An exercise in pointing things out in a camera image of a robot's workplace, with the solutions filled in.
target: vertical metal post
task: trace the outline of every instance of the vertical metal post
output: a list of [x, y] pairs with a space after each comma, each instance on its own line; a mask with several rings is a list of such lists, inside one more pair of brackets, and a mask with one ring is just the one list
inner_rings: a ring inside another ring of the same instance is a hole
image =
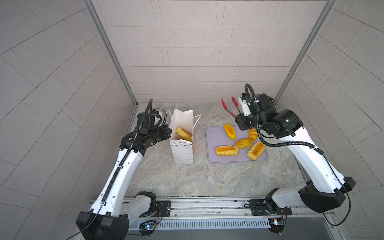
[[327, 0], [325, 3], [322, 11], [320, 12], [319, 17], [317, 18], [315, 24], [313, 25], [313, 28], [311, 32], [309, 33], [307, 40], [305, 41], [303, 47], [301, 48], [299, 55], [297, 55], [295, 62], [293, 63], [290, 71], [288, 72], [287, 77], [285, 78], [283, 84], [280, 87], [279, 92], [277, 93], [275, 97], [275, 104], [277, 104], [281, 96], [284, 94], [285, 90], [287, 89], [289, 83], [291, 82], [293, 76], [295, 75], [297, 69], [299, 69], [300, 64], [303, 62], [304, 57], [307, 55], [309, 49], [311, 48], [314, 40], [316, 39], [317, 35], [319, 34], [321, 28], [327, 21], [327, 18], [331, 14], [331, 11], [333, 9], [333, 6], [336, 4], [337, 0]]
[[96, 28], [99, 36], [100, 36], [100, 39], [101, 39], [103, 45], [105, 46], [105, 48], [107, 50], [107, 53], [108, 53], [108, 55], [112, 61], [113, 66], [116, 69], [116, 72], [118, 73], [120, 79], [123, 82], [125, 89], [128, 92], [129, 97], [132, 99], [132, 102], [134, 103], [134, 105], [137, 106], [136, 98], [133, 95], [131, 88], [129, 87], [127, 78], [125, 77], [124, 72], [121, 69], [119, 61], [115, 55], [115, 52], [113, 51], [112, 45], [111, 45], [111, 43], [107, 37], [107, 34], [103, 28], [103, 25], [101, 24], [101, 21], [100, 21], [99, 17], [97, 16], [97, 13], [96, 13], [96, 10], [95, 10], [94, 5], [92, 3], [92, 0], [84, 0], [84, 5], [85, 5], [85, 8], [87, 9], [90, 17], [91, 17], [92, 22], [95, 25], [95, 28]]

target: black mounting plate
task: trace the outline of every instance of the black mounting plate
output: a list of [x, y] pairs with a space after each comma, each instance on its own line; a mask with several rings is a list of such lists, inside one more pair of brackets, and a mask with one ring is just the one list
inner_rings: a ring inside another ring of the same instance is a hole
[[251, 205], [252, 216], [279, 216], [283, 215], [281, 210], [285, 212], [284, 215], [292, 215], [292, 210], [290, 208], [285, 207], [281, 209], [278, 206], [276, 206], [276, 210], [278, 212], [276, 215], [269, 214], [266, 211], [267, 207], [264, 204], [264, 199], [251, 199], [249, 200], [249, 204]]
[[[169, 217], [170, 201], [156, 201], [156, 209], [157, 208], [160, 208], [161, 212], [163, 213], [163, 217]], [[153, 216], [145, 216], [144, 214], [141, 214], [139, 217], [158, 217], [158, 216], [159, 216], [159, 213], [156, 211]]]

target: gray stone table surface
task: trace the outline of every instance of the gray stone table surface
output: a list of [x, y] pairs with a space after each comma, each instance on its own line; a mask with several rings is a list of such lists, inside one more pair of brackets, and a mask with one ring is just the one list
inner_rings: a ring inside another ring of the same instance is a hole
[[[228, 107], [236, 114], [233, 103]], [[147, 104], [140, 103], [138, 113], [144, 112]], [[293, 154], [287, 147], [267, 147], [266, 161], [212, 164], [208, 161], [205, 129], [211, 126], [236, 125], [221, 103], [153, 103], [154, 108], [165, 111], [174, 109], [193, 110], [202, 114], [195, 127], [197, 137], [194, 163], [175, 164], [169, 141], [158, 142], [148, 148], [136, 168], [126, 196], [135, 196], [140, 191], [156, 193], [157, 196], [223, 196], [266, 195], [273, 188], [293, 187], [304, 183]], [[134, 120], [131, 131], [136, 126]], [[277, 139], [267, 139], [278, 143]]]

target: white paper bag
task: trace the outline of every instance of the white paper bag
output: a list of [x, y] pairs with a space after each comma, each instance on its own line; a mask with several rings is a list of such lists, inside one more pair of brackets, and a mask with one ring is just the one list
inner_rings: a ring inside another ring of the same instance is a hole
[[[193, 119], [195, 117], [199, 118], [196, 120], [195, 124], [193, 124]], [[169, 128], [172, 129], [172, 133], [169, 142], [175, 163], [193, 164], [193, 152], [196, 143], [196, 137], [193, 135], [193, 130], [197, 121], [200, 119], [201, 114], [195, 117], [193, 116], [193, 110], [183, 112], [178, 109], [175, 109], [171, 116]], [[182, 127], [184, 130], [191, 133], [192, 142], [181, 139], [176, 133], [177, 127]]]

